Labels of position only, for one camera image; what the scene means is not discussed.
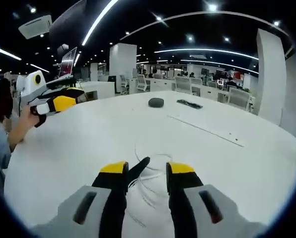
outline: ceiling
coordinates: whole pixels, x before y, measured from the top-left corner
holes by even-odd
[[[209,3],[215,3],[218,10],[248,14],[270,23],[280,21],[280,28],[288,32],[291,25],[290,6],[280,1],[256,0],[119,0],[102,18],[85,46],[82,41],[94,20],[111,0],[83,0],[84,8],[78,14],[63,15],[57,30],[59,34],[45,34],[26,40],[18,31],[18,27],[29,20],[44,14],[51,14],[55,22],[67,9],[77,3],[76,0],[57,1],[0,1],[0,48],[20,58],[21,61],[0,54],[0,73],[25,74],[36,70],[30,64],[42,67],[50,72],[49,76],[57,74],[60,62],[56,48],[60,44],[68,44],[70,48],[77,46],[81,56],[76,67],[91,62],[108,62],[110,43],[119,42],[136,44],[138,46],[138,62],[169,60],[168,63],[182,63],[181,60],[205,60],[231,64],[245,69],[257,71],[256,60],[218,52],[169,52],[154,53],[155,51],[178,48],[211,48],[238,52],[257,57],[256,35],[261,28],[278,35],[286,53],[292,43],[288,36],[276,28],[260,21],[231,14],[202,14],[179,17],[147,27],[125,39],[126,32],[133,31],[157,21],[156,17],[165,19],[179,14],[206,11]]]

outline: round white table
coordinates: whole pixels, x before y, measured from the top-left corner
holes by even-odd
[[[164,107],[150,108],[153,97],[163,98]],[[229,105],[164,91],[87,102],[48,117],[12,154],[6,200],[28,227],[44,224],[56,216],[60,203],[91,185],[103,166],[122,160],[134,166],[135,147],[140,158],[166,153],[189,164],[204,184],[236,202],[249,221],[272,222],[296,184],[294,136]],[[126,214],[123,230],[135,225]],[[171,222],[161,226],[153,232],[173,237]],[[127,237],[137,237],[139,230],[126,230]],[[151,229],[140,232],[152,236]]]

